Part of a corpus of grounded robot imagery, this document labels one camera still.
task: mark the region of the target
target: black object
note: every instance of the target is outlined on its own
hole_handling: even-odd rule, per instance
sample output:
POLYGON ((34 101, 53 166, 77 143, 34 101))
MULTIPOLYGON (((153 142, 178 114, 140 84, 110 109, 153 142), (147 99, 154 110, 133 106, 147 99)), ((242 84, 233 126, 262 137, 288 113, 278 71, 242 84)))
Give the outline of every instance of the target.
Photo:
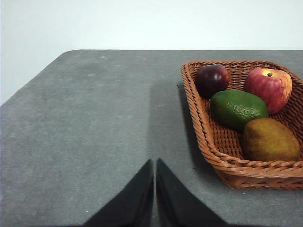
MULTIPOLYGON (((162 227, 257 227, 229 225, 195 197, 161 160, 156 171, 162 227)), ((153 168, 149 159, 126 187, 83 226, 148 227, 152 216, 153 168)))
POLYGON ((150 225, 153 169, 149 159, 126 187, 84 227, 143 227, 150 225))

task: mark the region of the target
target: gray felt surface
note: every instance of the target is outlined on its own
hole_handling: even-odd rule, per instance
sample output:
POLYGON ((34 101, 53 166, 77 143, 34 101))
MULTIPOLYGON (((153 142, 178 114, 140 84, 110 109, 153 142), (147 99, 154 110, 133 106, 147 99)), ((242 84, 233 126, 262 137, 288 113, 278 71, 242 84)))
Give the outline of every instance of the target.
POLYGON ((1 226, 82 224, 159 157, 228 223, 303 226, 302 190, 230 189, 200 154, 180 73, 199 59, 303 76, 303 51, 65 52, 1 107, 1 226))

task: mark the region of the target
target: white wall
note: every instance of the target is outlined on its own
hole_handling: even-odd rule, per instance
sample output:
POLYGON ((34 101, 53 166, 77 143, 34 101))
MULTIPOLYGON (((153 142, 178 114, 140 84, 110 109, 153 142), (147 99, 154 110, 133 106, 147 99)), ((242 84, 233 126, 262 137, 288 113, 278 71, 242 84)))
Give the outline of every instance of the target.
POLYGON ((2 0, 1 104, 72 49, 303 49, 302 0, 2 0))

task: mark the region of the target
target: dark red plum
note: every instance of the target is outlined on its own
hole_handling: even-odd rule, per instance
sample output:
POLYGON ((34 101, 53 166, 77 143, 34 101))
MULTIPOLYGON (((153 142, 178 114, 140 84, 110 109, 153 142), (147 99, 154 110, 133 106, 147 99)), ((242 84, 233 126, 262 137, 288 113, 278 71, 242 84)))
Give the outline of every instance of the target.
POLYGON ((211 98, 218 91, 226 90, 230 79, 230 75, 223 65, 207 65, 199 69, 195 85, 200 96, 211 98))

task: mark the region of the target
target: fake fruit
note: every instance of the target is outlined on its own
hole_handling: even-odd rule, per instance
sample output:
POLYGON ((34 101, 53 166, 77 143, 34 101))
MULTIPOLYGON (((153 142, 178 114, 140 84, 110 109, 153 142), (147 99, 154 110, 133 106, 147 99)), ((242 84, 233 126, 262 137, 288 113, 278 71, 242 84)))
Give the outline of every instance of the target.
POLYGON ((206 65, 199 69, 195 85, 200 96, 210 98, 216 92, 226 90, 230 79, 228 71, 223 65, 206 65))
POLYGON ((217 121, 239 130, 251 120, 268 117, 266 104, 261 98, 236 89, 214 94, 210 107, 217 121))
POLYGON ((252 161, 297 161, 299 141, 289 128, 270 118, 248 122, 242 137, 244 156, 252 161))
POLYGON ((282 70, 257 68, 248 74, 243 90, 262 98, 268 113, 275 114, 288 102, 292 79, 282 70))

